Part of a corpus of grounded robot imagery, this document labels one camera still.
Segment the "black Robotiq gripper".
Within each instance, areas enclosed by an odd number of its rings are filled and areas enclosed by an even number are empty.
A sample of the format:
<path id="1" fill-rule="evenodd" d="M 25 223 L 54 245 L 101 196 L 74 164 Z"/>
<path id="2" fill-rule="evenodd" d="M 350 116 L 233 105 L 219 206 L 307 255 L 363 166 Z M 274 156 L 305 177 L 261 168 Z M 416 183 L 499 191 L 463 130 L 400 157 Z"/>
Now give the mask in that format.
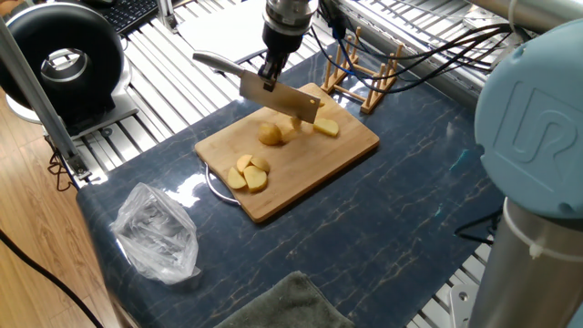
<path id="1" fill-rule="evenodd" d="M 258 76 L 263 81 L 263 88 L 272 92 L 277 76 L 284 69 L 289 54 L 297 51 L 300 47 L 303 35 L 285 35 L 264 24 L 262 39 L 268 51 L 265 61 L 258 71 Z"/>

